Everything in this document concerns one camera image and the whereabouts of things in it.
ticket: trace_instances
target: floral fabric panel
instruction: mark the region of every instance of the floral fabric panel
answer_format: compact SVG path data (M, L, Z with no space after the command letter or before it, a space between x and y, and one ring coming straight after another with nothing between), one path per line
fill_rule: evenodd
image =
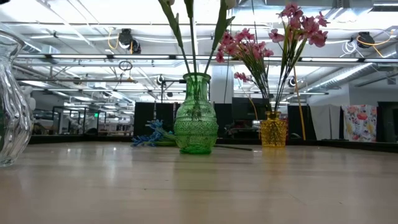
M369 105L342 106L345 139L376 142L377 107Z

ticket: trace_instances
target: green glass vase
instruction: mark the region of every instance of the green glass vase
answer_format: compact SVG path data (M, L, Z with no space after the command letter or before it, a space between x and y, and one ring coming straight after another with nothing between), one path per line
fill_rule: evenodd
M210 76L188 73L187 94L174 124L177 145L182 154L210 154L217 139L216 112L207 100Z

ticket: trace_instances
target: vase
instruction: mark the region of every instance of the vase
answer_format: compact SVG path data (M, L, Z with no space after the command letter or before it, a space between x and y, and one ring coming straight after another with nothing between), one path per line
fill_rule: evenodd
M0 166L12 165L32 134L33 115L11 73L24 46L18 37L0 30Z
M188 73L185 101L177 111L174 131L182 154L210 154L217 139L217 119L208 101L210 76L204 73Z
M279 119L280 112L266 112L267 120L261 122L261 142L263 147L285 147L286 121Z

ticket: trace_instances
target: yellow glass vase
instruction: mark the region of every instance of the yellow glass vase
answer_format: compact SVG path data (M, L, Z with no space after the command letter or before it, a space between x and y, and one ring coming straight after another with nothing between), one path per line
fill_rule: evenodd
M261 142L263 147L285 147L286 121L279 119L280 112L266 112L267 120L261 121Z

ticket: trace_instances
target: table surface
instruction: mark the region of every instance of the table surface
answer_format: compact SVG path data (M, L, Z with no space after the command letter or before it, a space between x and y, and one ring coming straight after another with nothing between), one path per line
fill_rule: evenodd
M398 223L398 154L240 147L28 146L0 169L0 223Z

